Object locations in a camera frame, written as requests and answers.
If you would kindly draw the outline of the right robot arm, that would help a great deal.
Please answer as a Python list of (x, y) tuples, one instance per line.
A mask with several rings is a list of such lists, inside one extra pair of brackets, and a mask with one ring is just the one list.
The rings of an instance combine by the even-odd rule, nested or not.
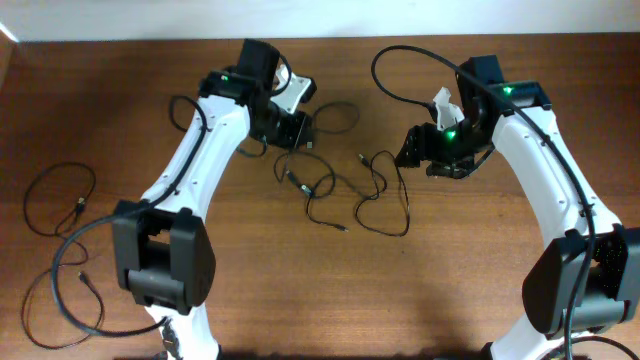
[(432, 122), (409, 130), (396, 164), (462, 179), (492, 153), (505, 158), (535, 214), (544, 250), (522, 285), (523, 316), (482, 355), (568, 359), (574, 344), (602, 340), (637, 314), (639, 232), (594, 192), (539, 83), (505, 80), (493, 55), (468, 59), (455, 75), (461, 104), (440, 91), (429, 107)]

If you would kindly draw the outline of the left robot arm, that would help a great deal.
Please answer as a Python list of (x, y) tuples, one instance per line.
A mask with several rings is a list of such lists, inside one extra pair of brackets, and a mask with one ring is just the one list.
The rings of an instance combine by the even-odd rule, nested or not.
[(112, 224), (116, 276), (156, 321), (161, 359), (216, 359), (205, 300), (216, 259), (205, 222), (219, 181), (247, 137), (294, 149), (311, 139), (299, 110), (317, 89), (279, 50), (247, 39), (236, 64), (200, 82), (191, 124), (140, 202), (120, 201)]

